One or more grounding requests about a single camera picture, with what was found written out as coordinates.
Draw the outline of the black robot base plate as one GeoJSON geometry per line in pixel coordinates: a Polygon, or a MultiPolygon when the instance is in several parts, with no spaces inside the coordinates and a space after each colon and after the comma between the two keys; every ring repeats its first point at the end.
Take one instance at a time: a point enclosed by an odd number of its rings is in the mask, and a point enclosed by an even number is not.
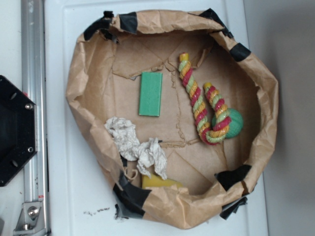
{"type": "Polygon", "coordinates": [[[37,153],[36,105],[0,77],[0,186],[5,187],[37,153]]]}

